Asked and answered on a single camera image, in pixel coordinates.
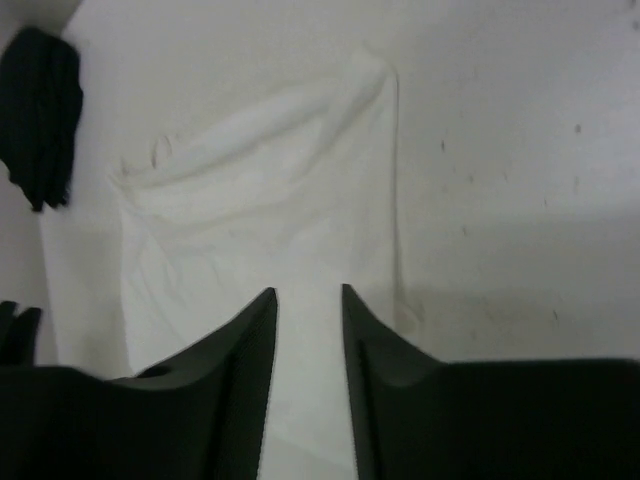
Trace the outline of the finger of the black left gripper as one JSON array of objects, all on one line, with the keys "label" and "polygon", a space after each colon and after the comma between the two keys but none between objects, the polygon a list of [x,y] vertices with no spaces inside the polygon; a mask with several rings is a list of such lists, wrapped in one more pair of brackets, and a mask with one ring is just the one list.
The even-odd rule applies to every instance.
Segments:
[{"label": "finger of the black left gripper", "polygon": [[15,302],[1,302],[0,364],[33,367],[42,310],[30,307],[18,313],[17,307]]}]

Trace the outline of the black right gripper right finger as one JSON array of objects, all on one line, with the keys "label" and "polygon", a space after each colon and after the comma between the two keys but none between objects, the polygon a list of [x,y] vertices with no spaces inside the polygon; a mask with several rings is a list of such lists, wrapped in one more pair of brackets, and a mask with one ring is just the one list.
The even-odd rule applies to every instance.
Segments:
[{"label": "black right gripper right finger", "polygon": [[442,362],[350,285],[342,326],[359,478],[638,477],[637,362]]}]

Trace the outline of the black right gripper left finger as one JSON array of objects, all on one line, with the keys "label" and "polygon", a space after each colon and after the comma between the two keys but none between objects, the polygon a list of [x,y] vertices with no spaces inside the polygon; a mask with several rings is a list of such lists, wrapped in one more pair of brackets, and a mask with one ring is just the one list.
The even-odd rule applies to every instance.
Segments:
[{"label": "black right gripper left finger", "polygon": [[215,332],[128,378],[1,366],[5,479],[254,479],[275,355],[266,289]]}]

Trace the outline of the white tank top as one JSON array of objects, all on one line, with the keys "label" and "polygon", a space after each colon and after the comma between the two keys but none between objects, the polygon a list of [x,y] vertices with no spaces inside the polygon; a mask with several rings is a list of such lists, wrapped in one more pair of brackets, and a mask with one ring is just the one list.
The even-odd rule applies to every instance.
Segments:
[{"label": "white tank top", "polygon": [[158,166],[111,178],[132,369],[276,290],[264,479],[356,475],[341,288],[393,320],[397,113],[395,70],[359,49],[338,75],[288,88]]}]

